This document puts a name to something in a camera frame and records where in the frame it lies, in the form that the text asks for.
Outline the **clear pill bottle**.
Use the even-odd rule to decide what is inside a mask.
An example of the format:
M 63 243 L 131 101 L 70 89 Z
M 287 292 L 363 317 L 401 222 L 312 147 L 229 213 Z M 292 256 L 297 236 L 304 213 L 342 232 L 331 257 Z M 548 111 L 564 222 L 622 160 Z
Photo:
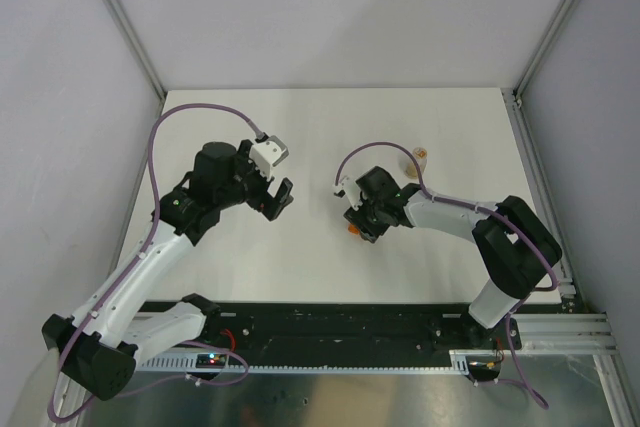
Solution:
M 404 174 L 410 179 L 417 179 L 424 174 L 427 162 L 428 155 L 426 159 L 416 159 L 411 152 L 411 159 L 404 164 Z

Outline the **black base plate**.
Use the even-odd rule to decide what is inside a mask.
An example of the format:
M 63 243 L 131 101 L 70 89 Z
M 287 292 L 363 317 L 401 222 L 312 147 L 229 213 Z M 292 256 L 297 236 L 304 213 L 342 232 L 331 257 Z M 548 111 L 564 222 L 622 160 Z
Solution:
M 418 354 L 453 350 L 495 352 L 522 346 L 516 321 L 484 329 L 464 304 L 220 303 L 197 340 L 232 347 L 251 360 L 330 359 L 393 365 L 418 363 Z

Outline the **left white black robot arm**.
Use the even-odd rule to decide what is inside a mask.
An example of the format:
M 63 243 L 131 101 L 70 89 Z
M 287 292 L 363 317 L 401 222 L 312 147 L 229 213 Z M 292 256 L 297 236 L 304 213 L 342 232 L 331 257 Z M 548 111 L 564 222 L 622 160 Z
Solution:
M 94 397 L 116 397 L 136 368 L 176 344 L 195 340 L 214 344 L 222 323 L 216 305 L 189 294 L 168 312 L 130 327 L 151 291 L 206 232 L 224 210 L 245 204 L 275 220 L 293 200 L 293 184 L 283 179 L 269 192 L 274 170 L 289 154 L 277 137 L 242 141 L 238 146 L 209 142 L 194 166 L 160 201 L 146 237 L 105 283 L 74 313 L 51 315 L 42 327 L 48 348 L 60 353 L 62 372 Z

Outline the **aluminium side rail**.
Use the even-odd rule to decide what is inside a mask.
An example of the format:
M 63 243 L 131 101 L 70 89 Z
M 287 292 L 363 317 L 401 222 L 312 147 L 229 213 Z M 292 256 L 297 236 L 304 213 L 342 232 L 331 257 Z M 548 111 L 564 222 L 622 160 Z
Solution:
M 516 316 L 520 326 L 531 329 L 524 333 L 523 349 L 540 355 L 616 354 L 618 348 L 607 316 L 590 312 L 582 298 L 523 104 L 511 89 L 503 89 L 501 93 L 534 205 L 563 251 L 562 260 L 554 267 L 561 299 L 559 311 L 533 313 L 526 307 Z

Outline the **right aluminium frame post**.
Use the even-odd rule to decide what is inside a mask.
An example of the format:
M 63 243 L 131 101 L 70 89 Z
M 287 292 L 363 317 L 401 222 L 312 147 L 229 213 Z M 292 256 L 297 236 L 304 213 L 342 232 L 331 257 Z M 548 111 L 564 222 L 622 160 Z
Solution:
M 580 0 L 560 0 L 512 93 L 519 99 L 535 78 Z

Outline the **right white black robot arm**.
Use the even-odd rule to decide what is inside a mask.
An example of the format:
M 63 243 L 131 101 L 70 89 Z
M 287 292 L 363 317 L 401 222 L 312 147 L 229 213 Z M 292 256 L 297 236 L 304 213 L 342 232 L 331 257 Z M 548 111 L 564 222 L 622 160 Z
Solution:
M 462 323 L 464 340 L 486 347 L 498 335 L 498 323 L 527 299 L 561 260 L 559 243 L 529 205 L 517 196 L 498 203 L 443 196 L 409 183 L 400 187 L 376 166 L 353 180 L 343 177 L 334 195 L 345 198 L 344 214 L 364 240 L 374 243 L 391 227 L 431 229 L 471 242 L 489 275 L 469 305 Z

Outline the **left aluminium frame post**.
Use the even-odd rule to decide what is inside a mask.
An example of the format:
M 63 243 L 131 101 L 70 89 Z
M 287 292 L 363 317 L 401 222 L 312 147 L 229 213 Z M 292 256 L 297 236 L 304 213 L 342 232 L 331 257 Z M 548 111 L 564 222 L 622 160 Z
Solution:
M 136 32 L 124 4 L 121 0 L 102 0 L 102 2 L 154 94 L 160 101 L 164 101 L 167 90 L 151 61 L 147 49 Z

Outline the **aluminium frame post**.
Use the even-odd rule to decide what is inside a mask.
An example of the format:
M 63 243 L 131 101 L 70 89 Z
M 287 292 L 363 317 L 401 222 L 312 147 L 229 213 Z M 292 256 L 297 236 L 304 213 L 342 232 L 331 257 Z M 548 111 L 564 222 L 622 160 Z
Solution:
M 121 0 L 102 0 L 102 2 L 154 94 L 160 101 L 164 101 L 167 90 L 151 61 L 147 49 L 136 32 L 124 4 Z
M 560 0 L 512 93 L 519 99 L 535 78 L 580 0 Z

